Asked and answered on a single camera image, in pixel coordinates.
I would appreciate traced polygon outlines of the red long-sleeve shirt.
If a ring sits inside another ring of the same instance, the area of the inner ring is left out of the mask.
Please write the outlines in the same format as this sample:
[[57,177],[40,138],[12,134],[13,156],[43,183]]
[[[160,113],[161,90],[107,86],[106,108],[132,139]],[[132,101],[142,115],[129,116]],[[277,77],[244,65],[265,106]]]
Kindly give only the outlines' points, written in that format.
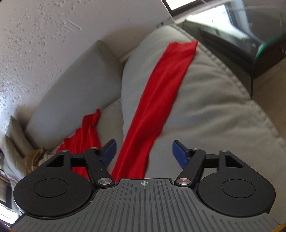
[[198,42],[172,42],[154,67],[140,98],[111,176],[143,179],[150,150],[171,112]]

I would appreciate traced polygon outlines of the grey-green sofa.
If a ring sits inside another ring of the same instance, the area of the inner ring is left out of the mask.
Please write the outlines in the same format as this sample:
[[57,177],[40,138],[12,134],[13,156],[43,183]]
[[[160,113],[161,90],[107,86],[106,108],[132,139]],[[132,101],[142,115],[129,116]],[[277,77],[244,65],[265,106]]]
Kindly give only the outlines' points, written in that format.
[[121,115],[85,115],[19,179],[10,231],[285,229],[285,142],[240,80],[177,26],[151,32],[119,84]]

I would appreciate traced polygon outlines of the brown crumpled garment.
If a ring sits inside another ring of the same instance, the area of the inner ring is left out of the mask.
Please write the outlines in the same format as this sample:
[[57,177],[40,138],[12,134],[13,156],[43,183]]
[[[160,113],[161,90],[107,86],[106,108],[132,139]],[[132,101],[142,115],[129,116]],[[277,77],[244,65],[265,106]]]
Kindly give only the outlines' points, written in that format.
[[28,175],[29,173],[34,171],[38,166],[40,166],[39,162],[44,157],[47,158],[49,154],[50,152],[44,150],[43,148],[37,150],[30,150],[23,158],[26,174]]

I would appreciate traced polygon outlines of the front sage throw pillow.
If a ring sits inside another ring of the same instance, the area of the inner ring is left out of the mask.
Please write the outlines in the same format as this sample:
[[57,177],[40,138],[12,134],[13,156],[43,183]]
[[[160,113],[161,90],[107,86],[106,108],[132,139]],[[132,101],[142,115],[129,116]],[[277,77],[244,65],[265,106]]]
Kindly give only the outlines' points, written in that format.
[[14,142],[5,136],[3,140],[4,163],[10,168],[13,174],[23,178],[28,174],[23,158]]

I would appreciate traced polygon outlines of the sage throw pillow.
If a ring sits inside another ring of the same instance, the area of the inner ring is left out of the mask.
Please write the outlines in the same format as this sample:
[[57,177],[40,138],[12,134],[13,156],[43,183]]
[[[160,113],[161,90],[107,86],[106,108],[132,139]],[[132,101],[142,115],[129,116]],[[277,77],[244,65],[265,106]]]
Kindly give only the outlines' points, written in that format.
[[36,145],[33,140],[30,140],[26,136],[26,134],[22,130],[21,125],[13,116],[10,116],[6,135],[14,142],[18,150],[23,155],[26,155],[30,150],[36,150],[39,148],[39,146]]
[[3,140],[4,163],[10,168],[13,174],[23,178],[28,174],[23,158],[14,142],[5,136]]

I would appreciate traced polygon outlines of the rear sage throw pillow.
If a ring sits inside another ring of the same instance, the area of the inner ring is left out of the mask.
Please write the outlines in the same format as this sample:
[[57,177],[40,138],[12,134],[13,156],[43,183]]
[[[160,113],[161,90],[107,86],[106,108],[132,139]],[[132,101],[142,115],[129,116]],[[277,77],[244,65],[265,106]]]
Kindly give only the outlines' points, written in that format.
[[22,130],[21,125],[13,116],[10,116],[6,135],[14,142],[18,150],[23,155],[26,155],[30,150],[36,150],[39,148],[39,146],[36,145],[33,140],[30,140],[26,136],[26,134]]

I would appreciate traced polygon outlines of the dark glass side table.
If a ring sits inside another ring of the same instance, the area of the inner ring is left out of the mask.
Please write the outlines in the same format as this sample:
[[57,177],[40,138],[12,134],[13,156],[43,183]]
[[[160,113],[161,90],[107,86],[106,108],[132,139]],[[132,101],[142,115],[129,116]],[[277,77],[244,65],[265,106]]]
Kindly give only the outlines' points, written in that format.
[[285,1],[194,1],[174,20],[253,94],[253,82],[285,59]]

